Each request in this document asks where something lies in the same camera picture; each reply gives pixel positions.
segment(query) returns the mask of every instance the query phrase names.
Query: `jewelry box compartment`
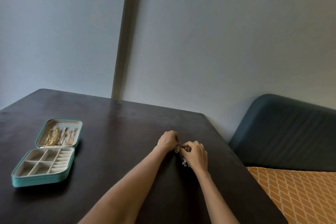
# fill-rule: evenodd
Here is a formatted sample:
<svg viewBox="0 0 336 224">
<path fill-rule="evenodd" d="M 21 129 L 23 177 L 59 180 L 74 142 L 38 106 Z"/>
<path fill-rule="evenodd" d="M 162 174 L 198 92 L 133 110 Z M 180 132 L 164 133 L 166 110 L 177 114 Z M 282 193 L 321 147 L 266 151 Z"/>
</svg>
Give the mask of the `jewelry box compartment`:
<svg viewBox="0 0 336 224">
<path fill-rule="evenodd" d="M 52 119 L 40 132 L 36 144 L 43 146 L 75 146 L 83 123 L 80 120 Z"/>
<path fill-rule="evenodd" d="M 30 151 L 14 170 L 14 177 L 37 177 L 68 169 L 73 147 L 38 148 Z"/>
</svg>

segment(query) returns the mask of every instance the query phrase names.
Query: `open jewelry box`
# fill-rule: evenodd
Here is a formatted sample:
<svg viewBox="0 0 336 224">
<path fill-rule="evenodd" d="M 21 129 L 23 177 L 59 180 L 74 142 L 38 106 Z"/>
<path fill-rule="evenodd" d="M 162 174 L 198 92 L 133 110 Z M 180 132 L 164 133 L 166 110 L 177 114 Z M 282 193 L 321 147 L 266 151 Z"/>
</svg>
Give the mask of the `open jewelry box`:
<svg viewBox="0 0 336 224">
<path fill-rule="evenodd" d="M 38 148 L 29 151 L 12 172 L 14 187 L 55 183 L 64 180 L 74 160 L 83 122 L 49 120 L 36 139 Z"/>
</svg>

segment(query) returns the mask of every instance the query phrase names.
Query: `dark wooden table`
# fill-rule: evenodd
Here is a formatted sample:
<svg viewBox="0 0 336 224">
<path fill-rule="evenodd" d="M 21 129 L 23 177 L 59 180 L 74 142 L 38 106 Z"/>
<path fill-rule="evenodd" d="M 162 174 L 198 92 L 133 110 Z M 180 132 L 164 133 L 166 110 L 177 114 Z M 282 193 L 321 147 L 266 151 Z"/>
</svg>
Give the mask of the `dark wooden table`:
<svg viewBox="0 0 336 224">
<path fill-rule="evenodd" d="M 52 118 L 84 124 L 68 178 L 13 188 L 11 172 Z M 77 223 L 168 130 L 204 144 L 209 172 L 241 224 L 287 223 L 203 114 L 45 89 L 0 111 L 0 223 Z M 175 153 L 162 162 L 137 223 L 210 223 L 196 176 Z"/>
</svg>

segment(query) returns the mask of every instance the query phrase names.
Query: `forearm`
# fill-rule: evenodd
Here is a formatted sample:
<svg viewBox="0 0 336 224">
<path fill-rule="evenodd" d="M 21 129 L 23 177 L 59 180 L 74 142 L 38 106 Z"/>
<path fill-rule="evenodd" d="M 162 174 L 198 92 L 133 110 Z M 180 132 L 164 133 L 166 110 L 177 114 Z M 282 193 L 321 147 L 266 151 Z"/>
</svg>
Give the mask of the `forearm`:
<svg viewBox="0 0 336 224">
<path fill-rule="evenodd" d="M 196 173 L 212 224 L 239 224 L 207 171 Z"/>
<path fill-rule="evenodd" d="M 134 223 L 165 155 L 166 151 L 156 146 L 106 192 L 79 224 Z"/>
</svg>

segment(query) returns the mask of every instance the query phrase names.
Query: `orange patterned cushion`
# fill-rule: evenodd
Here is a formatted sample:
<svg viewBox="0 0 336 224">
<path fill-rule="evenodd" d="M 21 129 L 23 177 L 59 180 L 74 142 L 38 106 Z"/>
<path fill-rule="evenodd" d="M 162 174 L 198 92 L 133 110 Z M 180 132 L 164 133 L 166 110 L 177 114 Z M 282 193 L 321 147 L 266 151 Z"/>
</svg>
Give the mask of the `orange patterned cushion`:
<svg viewBox="0 0 336 224">
<path fill-rule="evenodd" d="M 336 224 L 336 173 L 247 169 L 289 224 Z"/>
</svg>

